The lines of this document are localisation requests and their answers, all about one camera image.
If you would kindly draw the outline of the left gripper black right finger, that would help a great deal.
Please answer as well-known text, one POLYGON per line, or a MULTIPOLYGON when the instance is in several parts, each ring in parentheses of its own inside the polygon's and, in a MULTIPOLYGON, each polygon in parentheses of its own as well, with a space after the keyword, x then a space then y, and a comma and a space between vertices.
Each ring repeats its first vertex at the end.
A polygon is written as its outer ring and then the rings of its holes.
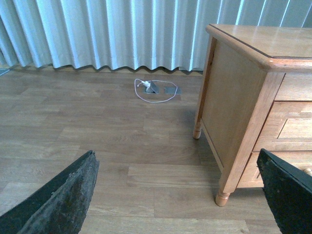
POLYGON ((265 198, 281 233, 310 234, 312 176, 264 148, 256 163, 265 198))

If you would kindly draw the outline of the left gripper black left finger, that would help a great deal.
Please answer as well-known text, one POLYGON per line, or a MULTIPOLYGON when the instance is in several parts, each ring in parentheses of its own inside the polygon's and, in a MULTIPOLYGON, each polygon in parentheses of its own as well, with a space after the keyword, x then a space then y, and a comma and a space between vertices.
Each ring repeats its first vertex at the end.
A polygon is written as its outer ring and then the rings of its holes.
POLYGON ((94 193, 99 161, 90 150, 0 217, 2 234, 77 234, 94 193))

